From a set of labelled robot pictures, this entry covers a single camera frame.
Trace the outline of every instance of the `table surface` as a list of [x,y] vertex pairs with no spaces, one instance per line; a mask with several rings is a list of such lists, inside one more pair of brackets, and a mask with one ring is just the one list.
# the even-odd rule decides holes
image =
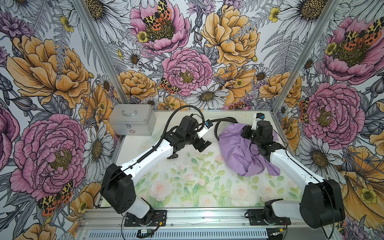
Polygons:
[[[276,126],[268,111],[265,120]],[[172,111],[155,112],[156,124],[152,136],[126,136],[116,165],[125,163],[160,138]],[[170,129],[180,123],[185,115],[194,111],[179,111],[172,118]],[[255,111],[204,111],[205,119],[234,117],[238,122],[251,124]],[[230,123],[222,122],[220,134]],[[270,176],[267,169],[251,177],[242,177],[231,170],[222,158],[220,146],[211,130],[204,135],[212,144],[203,152],[192,145],[178,151],[176,159],[164,159],[151,169],[135,187],[136,195],[154,208],[161,207],[260,207],[272,199],[300,201],[302,192],[282,171],[280,176]],[[103,200],[101,206],[109,206]]]

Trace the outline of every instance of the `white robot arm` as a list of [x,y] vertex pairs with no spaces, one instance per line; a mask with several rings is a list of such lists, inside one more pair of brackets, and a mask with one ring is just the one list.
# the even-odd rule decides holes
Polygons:
[[[259,114],[258,117],[263,119],[263,114]],[[185,116],[176,131],[167,132],[158,148],[144,159],[140,160],[152,148],[120,167],[115,164],[109,166],[103,180],[103,186],[105,185],[102,191],[103,197],[117,213],[129,212],[142,219],[143,225],[148,224],[153,208],[136,196],[134,186],[164,158],[177,157],[176,152],[186,144],[193,144],[195,149],[203,151],[211,144],[205,142],[202,136],[212,127],[212,122],[207,120],[204,128],[195,132],[197,120]],[[267,222],[273,223],[278,217],[296,218],[304,220],[312,228],[318,228],[345,218],[339,185],[310,171],[281,144],[274,142],[272,126],[268,121],[258,121],[255,130],[251,126],[245,126],[241,136],[256,144],[259,153],[280,168],[303,192],[301,202],[282,199],[266,202],[263,215]]]

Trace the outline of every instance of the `vent grille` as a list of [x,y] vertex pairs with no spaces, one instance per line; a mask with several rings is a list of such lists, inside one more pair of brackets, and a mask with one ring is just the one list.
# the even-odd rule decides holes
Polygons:
[[[136,230],[123,230],[126,240],[136,238]],[[268,238],[265,228],[212,228],[212,229],[159,229],[151,240],[181,239],[265,239]],[[87,240],[123,240],[118,230],[92,230]]]

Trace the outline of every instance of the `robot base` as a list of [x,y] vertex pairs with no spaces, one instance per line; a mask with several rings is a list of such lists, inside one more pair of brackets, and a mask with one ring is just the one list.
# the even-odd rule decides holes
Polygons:
[[140,219],[137,218],[135,215],[128,213],[125,222],[124,227],[164,227],[166,225],[167,220],[167,211],[166,210],[154,210],[152,214],[152,221],[146,225],[143,226],[140,224]]

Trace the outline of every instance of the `purple cloth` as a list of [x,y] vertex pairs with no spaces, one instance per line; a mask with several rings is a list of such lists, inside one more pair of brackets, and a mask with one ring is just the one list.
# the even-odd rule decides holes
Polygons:
[[[219,135],[219,144],[225,162],[230,169],[244,177],[259,174],[264,171],[265,167],[267,167],[269,175],[279,176],[280,169],[259,155],[255,144],[251,145],[252,153],[249,151],[251,141],[240,136],[245,125],[243,123],[230,124]],[[273,131],[273,136],[273,140],[277,141],[275,131]]]

